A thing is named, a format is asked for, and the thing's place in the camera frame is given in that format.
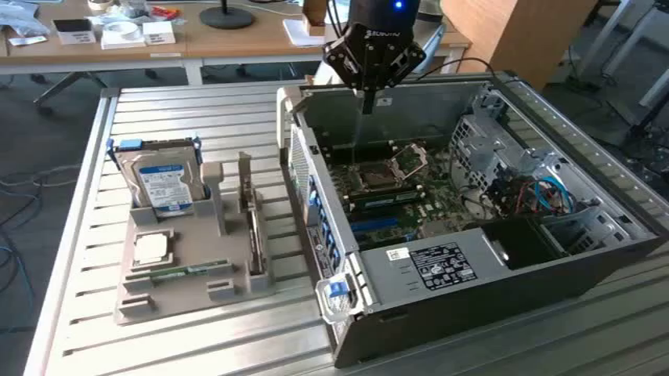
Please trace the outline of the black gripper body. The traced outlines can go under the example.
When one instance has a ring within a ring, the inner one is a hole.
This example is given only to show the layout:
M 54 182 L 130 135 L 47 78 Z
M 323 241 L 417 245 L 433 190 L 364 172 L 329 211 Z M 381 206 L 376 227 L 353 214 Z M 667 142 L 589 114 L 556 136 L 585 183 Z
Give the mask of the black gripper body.
M 369 89 L 369 47 L 374 42 L 414 40 L 413 27 L 418 1 L 353 1 L 349 8 L 347 44 L 362 66 L 364 86 Z

